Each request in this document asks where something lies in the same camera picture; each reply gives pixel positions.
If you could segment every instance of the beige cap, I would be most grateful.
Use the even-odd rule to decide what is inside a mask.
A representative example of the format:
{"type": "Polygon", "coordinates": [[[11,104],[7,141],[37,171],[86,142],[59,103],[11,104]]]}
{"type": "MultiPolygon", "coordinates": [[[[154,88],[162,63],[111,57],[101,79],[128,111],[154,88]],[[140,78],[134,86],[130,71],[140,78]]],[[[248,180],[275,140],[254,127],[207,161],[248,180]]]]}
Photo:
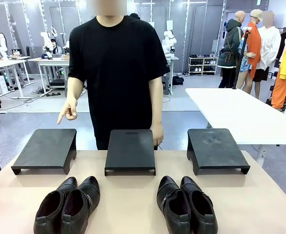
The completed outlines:
{"type": "Polygon", "coordinates": [[[258,18],[260,21],[262,21],[262,10],[259,9],[252,10],[250,12],[250,16],[258,18]]]}

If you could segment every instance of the white desk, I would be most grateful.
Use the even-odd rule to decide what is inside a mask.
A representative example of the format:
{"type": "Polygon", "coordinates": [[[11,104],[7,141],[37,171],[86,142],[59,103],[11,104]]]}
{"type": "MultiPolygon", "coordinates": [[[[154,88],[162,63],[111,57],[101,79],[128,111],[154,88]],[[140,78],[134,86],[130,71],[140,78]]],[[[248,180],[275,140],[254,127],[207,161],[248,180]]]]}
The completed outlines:
{"type": "Polygon", "coordinates": [[[168,61],[168,65],[169,65],[169,68],[170,68],[170,72],[167,73],[167,76],[169,75],[169,83],[170,83],[170,87],[169,87],[169,92],[171,95],[173,95],[173,92],[172,92],[172,80],[173,80],[173,62],[174,60],[179,60],[178,57],[173,57],[173,58],[166,58],[167,61],[168,61]]]}
{"type": "Polygon", "coordinates": [[[53,73],[54,73],[54,77],[56,77],[56,73],[54,70],[54,67],[63,67],[64,69],[64,76],[65,76],[65,96],[67,96],[67,81],[68,81],[68,74],[67,74],[67,70],[66,67],[69,67],[69,60],[64,60],[63,58],[52,58],[52,59],[41,59],[41,58],[33,58],[33,59],[29,59],[28,61],[33,61],[36,62],[38,64],[38,68],[39,68],[39,72],[40,72],[40,76],[41,76],[41,81],[42,81],[42,86],[44,87],[44,82],[43,82],[43,75],[42,75],[42,70],[41,67],[43,68],[43,73],[47,82],[48,87],[50,87],[50,82],[49,82],[49,78],[48,78],[48,73],[50,73],[49,69],[46,69],[46,67],[52,67],[53,73]]]}
{"type": "Polygon", "coordinates": [[[27,61],[26,60],[2,60],[2,61],[0,61],[0,72],[1,71],[5,71],[6,72],[8,78],[9,78],[8,82],[9,82],[11,91],[14,91],[14,89],[13,89],[13,82],[10,79],[10,72],[9,72],[9,70],[10,69],[13,70],[13,75],[14,75],[15,81],[17,83],[19,92],[20,92],[20,97],[12,97],[14,99],[31,99],[31,97],[24,97],[24,95],[22,93],[22,90],[21,90],[20,81],[18,79],[17,70],[16,70],[16,68],[17,68],[18,71],[19,71],[19,74],[20,74],[20,78],[22,78],[22,73],[21,73],[19,67],[17,66],[18,64],[22,63],[24,65],[25,73],[26,73],[27,80],[28,80],[28,83],[25,84],[25,85],[27,86],[27,85],[33,84],[34,82],[30,82],[30,80],[29,80],[29,75],[28,75],[28,71],[27,71],[25,62],[27,62],[27,61]]]}
{"type": "Polygon", "coordinates": [[[266,145],[286,145],[286,115],[240,89],[186,89],[208,125],[227,128],[237,144],[260,145],[263,165],[266,145]]]}

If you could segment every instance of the white shirt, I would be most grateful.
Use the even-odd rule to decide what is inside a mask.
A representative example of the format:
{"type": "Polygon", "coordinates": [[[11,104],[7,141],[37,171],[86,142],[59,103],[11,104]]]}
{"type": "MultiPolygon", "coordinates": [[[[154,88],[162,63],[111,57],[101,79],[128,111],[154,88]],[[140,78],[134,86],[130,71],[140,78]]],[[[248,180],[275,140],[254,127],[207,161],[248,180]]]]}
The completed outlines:
{"type": "Polygon", "coordinates": [[[257,64],[257,69],[267,69],[267,67],[276,59],[278,55],[281,34],[280,31],[272,26],[266,28],[265,26],[258,29],[262,45],[261,45],[261,61],[257,64]]]}

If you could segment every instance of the black pole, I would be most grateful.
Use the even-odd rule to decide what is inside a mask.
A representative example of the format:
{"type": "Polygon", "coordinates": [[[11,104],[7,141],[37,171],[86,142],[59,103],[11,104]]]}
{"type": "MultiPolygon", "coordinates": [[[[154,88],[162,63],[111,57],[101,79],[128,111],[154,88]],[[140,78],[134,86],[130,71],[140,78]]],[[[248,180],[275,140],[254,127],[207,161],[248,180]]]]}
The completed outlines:
{"type": "Polygon", "coordinates": [[[243,48],[242,48],[242,51],[241,51],[240,57],[239,57],[239,66],[236,67],[236,74],[235,74],[235,80],[234,80],[234,84],[233,84],[233,89],[236,89],[237,79],[239,77],[240,68],[241,68],[243,57],[244,57],[244,51],[245,51],[246,42],[247,42],[247,38],[248,38],[249,33],[250,32],[248,30],[246,30],[245,38],[244,38],[244,42],[243,42],[243,48]]]}

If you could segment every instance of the black ankle boot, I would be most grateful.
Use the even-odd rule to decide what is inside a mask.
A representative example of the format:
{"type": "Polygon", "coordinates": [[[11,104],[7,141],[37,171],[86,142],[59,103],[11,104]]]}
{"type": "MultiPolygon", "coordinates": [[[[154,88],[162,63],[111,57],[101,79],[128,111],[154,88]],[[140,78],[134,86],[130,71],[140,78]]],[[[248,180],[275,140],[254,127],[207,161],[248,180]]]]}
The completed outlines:
{"type": "Polygon", "coordinates": [[[73,189],[61,215],[61,234],[84,234],[88,219],[100,202],[100,188],[94,176],[73,189]]]}
{"type": "Polygon", "coordinates": [[[191,234],[191,208],[183,190],[169,176],[163,177],[159,184],[157,205],[170,234],[191,234]]]}
{"type": "Polygon", "coordinates": [[[180,188],[185,192],[192,210],[191,227],[196,234],[216,234],[218,223],[212,201],[188,176],[181,180],[180,188]]]}
{"type": "Polygon", "coordinates": [[[35,234],[57,234],[60,232],[61,211],[68,194],[76,187],[76,178],[70,177],[45,197],[36,214],[35,234]]]}

